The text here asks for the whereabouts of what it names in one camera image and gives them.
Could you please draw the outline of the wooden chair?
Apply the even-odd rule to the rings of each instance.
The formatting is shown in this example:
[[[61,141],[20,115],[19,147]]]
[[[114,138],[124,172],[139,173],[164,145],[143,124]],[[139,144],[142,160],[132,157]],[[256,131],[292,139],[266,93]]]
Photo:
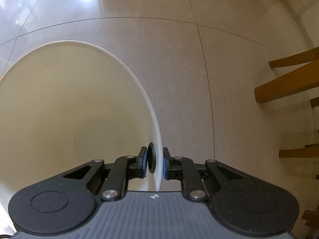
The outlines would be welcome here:
[[[256,101],[266,103],[317,88],[318,46],[289,57],[269,61],[271,69],[299,64],[305,65],[256,87],[254,89]],[[304,148],[280,150],[279,158],[318,158],[318,144],[307,145]],[[317,211],[305,210],[302,219],[306,221],[306,226],[318,229],[318,209]]]

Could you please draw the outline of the white plastic bucket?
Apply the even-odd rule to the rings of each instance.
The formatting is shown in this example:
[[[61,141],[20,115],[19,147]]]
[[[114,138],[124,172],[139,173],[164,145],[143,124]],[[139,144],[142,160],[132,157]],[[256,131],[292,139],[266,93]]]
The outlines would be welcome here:
[[[130,190],[159,190],[162,138],[132,71],[98,46],[62,40],[21,57],[1,79],[1,204],[93,159],[114,162],[153,144],[156,169]]]

